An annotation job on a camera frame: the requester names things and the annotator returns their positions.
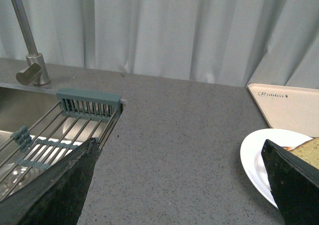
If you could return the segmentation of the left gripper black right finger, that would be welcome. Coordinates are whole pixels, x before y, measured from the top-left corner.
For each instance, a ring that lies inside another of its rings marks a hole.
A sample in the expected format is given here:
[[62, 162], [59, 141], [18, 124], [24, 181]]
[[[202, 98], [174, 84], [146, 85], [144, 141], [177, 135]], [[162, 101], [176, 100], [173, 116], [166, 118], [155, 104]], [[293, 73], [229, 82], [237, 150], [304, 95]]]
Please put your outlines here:
[[286, 225], [319, 223], [319, 170], [267, 139], [261, 152], [271, 194]]

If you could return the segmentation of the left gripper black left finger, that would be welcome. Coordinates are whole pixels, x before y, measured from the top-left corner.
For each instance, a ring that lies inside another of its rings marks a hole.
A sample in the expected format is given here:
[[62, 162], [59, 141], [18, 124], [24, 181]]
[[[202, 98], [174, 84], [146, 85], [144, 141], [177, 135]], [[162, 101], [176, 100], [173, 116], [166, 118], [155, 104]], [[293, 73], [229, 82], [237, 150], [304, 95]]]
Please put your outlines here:
[[2, 225], [75, 225], [99, 157], [90, 138], [0, 203]]

